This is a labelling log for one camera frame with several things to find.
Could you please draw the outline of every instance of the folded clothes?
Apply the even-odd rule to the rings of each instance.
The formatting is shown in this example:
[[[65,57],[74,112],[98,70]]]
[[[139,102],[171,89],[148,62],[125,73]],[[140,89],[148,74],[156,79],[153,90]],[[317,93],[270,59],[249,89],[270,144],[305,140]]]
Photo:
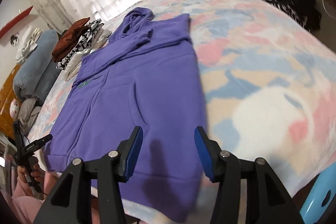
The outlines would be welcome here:
[[[36,101],[36,98],[28,98],[21,104],[17,118],[21,122],[21,130],[24,135],[29,133],[41,110],[41,107],[35,106]]]
[[[40,28],[33,28],[30,26],[26,32],[23,34],[21,42],[19,43],[15,61],[17,64],[23,64],[28,56],[31,54],[33,50],[37,47],[37,40],[42,34],[43,30]]]
[[[101,19],[90,22],[87,25],[88,29],[86,30],[86,32],[82,34],[82,36],[79,38],[78,43],[67,54],[67,56],[57,64],[57,68],[64,70],[76,52],[80,52],[86,48],[90,48],[97,32],[101,29],[103,25],[104,24],[101,23]]]
[[[57,42],[54,50],[52,51],[52,58],[55,63],[61,61],[67,56],[67,54],[76,46],[81,35],[88,29],[85,26],[90,20],[89,17],[82,18],[76,21],[70,28],[65,32],[64,35]]]
[[[110,30],[100,29],[94,41],[92,42],[91,48],[77,52],[70,60],[64,71],[64,81],[69,81],[72,77],[74,77],[81,68],[82,57],[100,49],[106,43],[111,34],[112,32]]]

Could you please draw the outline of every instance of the bed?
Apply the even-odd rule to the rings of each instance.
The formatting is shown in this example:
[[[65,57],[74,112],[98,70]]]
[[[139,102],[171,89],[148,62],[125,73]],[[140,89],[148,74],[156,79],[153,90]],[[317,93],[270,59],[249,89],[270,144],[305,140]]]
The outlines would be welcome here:
[[[222,149],[247,160],[264,157],[291,196],[336,162],[336,55],[290,17],[261,0],[143,0],[104,28],[113,32],[134,7],[151,9],[154,20],[190,14],[208,133]],[[59,75],[30,141],[50,132],[74,80]],[[46,170],[43,150],[37,156]],[[209,222],[216,187],[202,179],[187,223]],[[173,223],[152,208],[123,204],[147,223]]]

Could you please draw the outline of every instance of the wooden cabinet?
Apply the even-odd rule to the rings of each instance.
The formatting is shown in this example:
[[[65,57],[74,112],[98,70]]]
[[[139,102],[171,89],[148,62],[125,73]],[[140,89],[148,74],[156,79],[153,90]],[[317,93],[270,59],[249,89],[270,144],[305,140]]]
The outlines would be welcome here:
[[[13,79],[19,68],[20,65],[15,66],[0,90],[0,131],[12,139],[14,139],[13,119],[9,114],[9,106],[13,99],[17,99],[13,91]]]

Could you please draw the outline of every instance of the blue gripper pad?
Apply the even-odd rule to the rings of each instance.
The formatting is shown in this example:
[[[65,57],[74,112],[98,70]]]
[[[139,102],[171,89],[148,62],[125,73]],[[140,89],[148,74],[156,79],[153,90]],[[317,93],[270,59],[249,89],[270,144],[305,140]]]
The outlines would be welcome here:
[[[209,139],[203,127],[196,127],[194,132],[195,145],[201,160],[205,175],[214,182],[215,174],[213,171],[213,159],[209,151]]]
[[[119,174],[122,175],[126,181],[133,175],[135,165],[139,157],[141,145],[143,140],[143,132],[141,127],[135,127],[131,136],[125,142],[125,146],[120,156]]]

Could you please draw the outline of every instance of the light blue object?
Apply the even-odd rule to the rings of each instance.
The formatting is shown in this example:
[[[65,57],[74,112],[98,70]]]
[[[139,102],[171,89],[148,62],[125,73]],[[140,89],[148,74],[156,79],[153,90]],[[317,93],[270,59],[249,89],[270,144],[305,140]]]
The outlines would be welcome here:
[[[330,191],[328,202],[323,202]],[[325,169],[318,176],[300,214],[305,224],[314,224],[323,215],[336,194],[336,163]]]
[[[37,98],[37,105],[43,105],[61,72],[51,57],[57,42],[58,35],[55,30],[44,31],[37,40],[36,49],[14,76],[13,90],[20,101]]]

